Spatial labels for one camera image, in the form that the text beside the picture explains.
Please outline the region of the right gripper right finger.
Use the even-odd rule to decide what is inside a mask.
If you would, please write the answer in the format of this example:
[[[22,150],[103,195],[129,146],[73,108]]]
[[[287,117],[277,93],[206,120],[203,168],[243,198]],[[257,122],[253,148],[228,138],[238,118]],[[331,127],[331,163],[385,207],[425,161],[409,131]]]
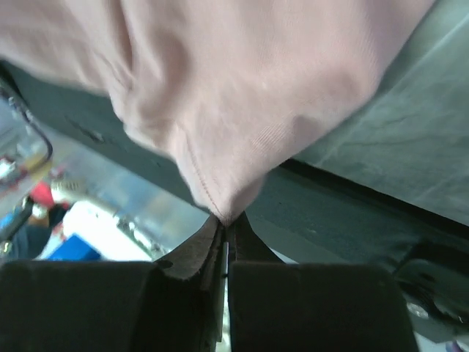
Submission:
[[[417,351],[393,277],[372,265],[287,264],[246,215],[226,229],[233,351]]]

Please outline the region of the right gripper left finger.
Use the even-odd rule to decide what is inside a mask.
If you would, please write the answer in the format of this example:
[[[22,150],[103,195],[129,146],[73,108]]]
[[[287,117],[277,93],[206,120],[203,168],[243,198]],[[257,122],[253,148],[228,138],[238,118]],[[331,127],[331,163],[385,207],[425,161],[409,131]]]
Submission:
[[[1,267],[3,351],[214,351],[224,229],[216,217],[155,262],[15,261]]]

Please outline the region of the dusty pink t shirt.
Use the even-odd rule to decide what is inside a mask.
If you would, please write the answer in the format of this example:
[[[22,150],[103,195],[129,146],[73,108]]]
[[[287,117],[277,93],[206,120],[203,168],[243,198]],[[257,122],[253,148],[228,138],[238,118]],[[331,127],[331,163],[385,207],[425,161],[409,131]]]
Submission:
[[[105,95],[198,205],[236,219],[264,176],[367,103],[430,1],[3,1],[1,57]]]

